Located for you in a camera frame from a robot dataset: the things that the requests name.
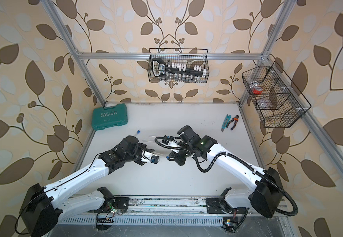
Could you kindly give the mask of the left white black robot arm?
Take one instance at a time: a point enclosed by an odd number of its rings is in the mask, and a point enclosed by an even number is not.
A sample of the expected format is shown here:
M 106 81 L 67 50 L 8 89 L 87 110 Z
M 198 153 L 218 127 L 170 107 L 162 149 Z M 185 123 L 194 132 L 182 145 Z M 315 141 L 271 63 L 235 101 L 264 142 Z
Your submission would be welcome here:
M 142 166 L 153 156 L 153 149 L 140 143 L 135 136 L 128 135 L 114 148 L 97 154 L 89 165 L 71 175 L 44 187 L 40 184 L 31 186 L 18 216 L 24 222 L 26 234 L 42 237 L 65 218 L 103 208 L 105 201 L 114 198 L 106 187 L 76 198 L 74 194 L 122 168 L 125 163 L 134 162 Z

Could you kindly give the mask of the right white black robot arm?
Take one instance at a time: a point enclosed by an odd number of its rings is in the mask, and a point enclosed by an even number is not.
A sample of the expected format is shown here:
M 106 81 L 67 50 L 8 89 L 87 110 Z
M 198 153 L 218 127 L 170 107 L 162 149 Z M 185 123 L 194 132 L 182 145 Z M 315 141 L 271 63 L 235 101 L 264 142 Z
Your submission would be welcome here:
M 237 208 L 253 208 L 266 218 L 272 218 L 275 213 L 285 216 L 298 214 L 296 202 L 284 190 L 279 173 L 275 169 L 265 170 L 244 161 L 212 137 L 200 137 L 186 125 L 177 132 L 176 137 L 158 136 L 154 141 L 160 147 L 169 149 L 169 160 L 179 165 L 183 165 L 183 161 L 188 157 L 194 159 L 202 173 L 207 173 L 214 165 L 219 165 L 246 186 L 246 189 L 240 191 L 226 188 L 212 208 L 223 213 L 233 213 Z

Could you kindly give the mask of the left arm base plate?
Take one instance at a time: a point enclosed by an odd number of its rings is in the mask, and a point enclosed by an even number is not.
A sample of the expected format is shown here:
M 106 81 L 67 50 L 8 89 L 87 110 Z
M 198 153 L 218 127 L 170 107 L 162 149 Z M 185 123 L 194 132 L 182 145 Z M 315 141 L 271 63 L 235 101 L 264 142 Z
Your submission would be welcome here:
M 103 205 L 96 210 L 89 210 L 91 213 L 99 213 L 99 212 L 126 212 L 129 207 L 129 200 L 128 197 L 114 197 L 109 198 L 104 201 Z

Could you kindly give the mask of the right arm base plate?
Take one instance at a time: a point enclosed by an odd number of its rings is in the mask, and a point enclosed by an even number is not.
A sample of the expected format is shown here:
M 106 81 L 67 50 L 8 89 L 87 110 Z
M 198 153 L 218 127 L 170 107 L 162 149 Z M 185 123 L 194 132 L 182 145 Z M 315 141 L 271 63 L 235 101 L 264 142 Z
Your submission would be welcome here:
M 224 200 L 220 198 L 206 198 L 206 207 L 208 214 L 234 214 L 235 210 L 237 213 L 244 214 L 247 210 L 246 207 L 230 207 Z

